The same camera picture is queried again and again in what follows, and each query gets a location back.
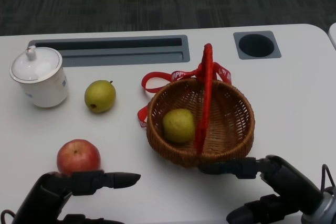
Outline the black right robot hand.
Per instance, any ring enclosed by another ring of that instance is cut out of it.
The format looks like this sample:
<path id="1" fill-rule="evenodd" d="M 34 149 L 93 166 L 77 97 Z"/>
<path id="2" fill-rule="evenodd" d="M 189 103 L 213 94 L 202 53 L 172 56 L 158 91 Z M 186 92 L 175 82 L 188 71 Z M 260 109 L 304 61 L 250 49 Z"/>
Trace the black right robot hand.
<path id="1" fill-rule="evenodd" d="M 306 176 L 279 156 L 235 158 L 226 162 L 200 164 L 209 175 L 233 174 L 238 179 L 255 179 L 260 174 L 274 194 L 244 204 L 227 215 L 228 223 L 274 223 L 301 211 L 311 215 L 323 201 L 323 193 Z"/>

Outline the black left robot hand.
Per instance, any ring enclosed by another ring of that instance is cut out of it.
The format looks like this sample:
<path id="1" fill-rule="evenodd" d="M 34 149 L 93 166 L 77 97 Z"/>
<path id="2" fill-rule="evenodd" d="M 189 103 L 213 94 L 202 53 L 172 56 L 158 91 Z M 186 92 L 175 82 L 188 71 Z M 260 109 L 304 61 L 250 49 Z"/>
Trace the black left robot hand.
<path id="1" fill-rule="evenodd" d="M 17 213 L 11 213 L 12 223 L 117 223 L 104 218 L 89 219 L 84 214 L 67 214 L 59 220 L 64 205 L 71 196 L 93 195 L 103 187 L 120 189 L 135 185 L 141 175 L 102 170 L 43 174 L 34 184 Z"/>

